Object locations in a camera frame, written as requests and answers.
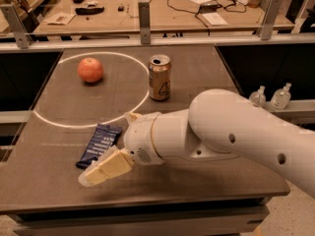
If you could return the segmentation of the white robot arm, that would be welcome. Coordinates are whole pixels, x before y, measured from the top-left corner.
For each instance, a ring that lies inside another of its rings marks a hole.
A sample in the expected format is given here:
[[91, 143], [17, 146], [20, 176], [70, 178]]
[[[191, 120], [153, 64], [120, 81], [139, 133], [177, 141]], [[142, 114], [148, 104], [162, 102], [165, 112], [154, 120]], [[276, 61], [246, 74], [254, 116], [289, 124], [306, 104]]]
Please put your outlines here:
[[315, 197], [315, 132], [302, 129], [225, 89], [198, 94], [185, 110], [127, 113], [124, 148], [111, 147], [80, 176], [91, 187], [171, 157], [205, 161], [234, 154], [261, 163]]

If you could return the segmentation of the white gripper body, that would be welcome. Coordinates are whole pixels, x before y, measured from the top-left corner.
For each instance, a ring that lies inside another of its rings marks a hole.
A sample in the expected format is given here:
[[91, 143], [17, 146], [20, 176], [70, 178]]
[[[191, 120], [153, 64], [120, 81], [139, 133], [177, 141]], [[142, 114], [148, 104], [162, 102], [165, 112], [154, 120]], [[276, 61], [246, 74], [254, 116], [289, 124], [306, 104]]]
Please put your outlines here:
[[129, 125], [123, 137], [124, 147], [140, 165], [160, 165], [164, 160], [158, 155], [152, 138], [153, 125], [159, 112], [142, 115]]

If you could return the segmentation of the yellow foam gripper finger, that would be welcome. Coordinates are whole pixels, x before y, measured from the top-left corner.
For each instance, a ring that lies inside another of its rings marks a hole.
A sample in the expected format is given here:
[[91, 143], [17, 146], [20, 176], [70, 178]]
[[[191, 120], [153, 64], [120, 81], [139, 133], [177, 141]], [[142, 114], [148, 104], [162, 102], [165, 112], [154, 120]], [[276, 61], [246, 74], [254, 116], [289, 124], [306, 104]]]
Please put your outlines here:
[[98, 161], [92, 164], [79, 176], [78, 181], [85, 187], [92, 187], [116, 178], [132, 170], [134, 160], [128, 151], [117, 146], [110, 147]]
[[124, 114], [124, 118], [126, 119], [126, 121], [129, 125], [133, 124], [140, 117], [141, 117], [141, 114], [135, 113], [135, 112], [126, 112]]

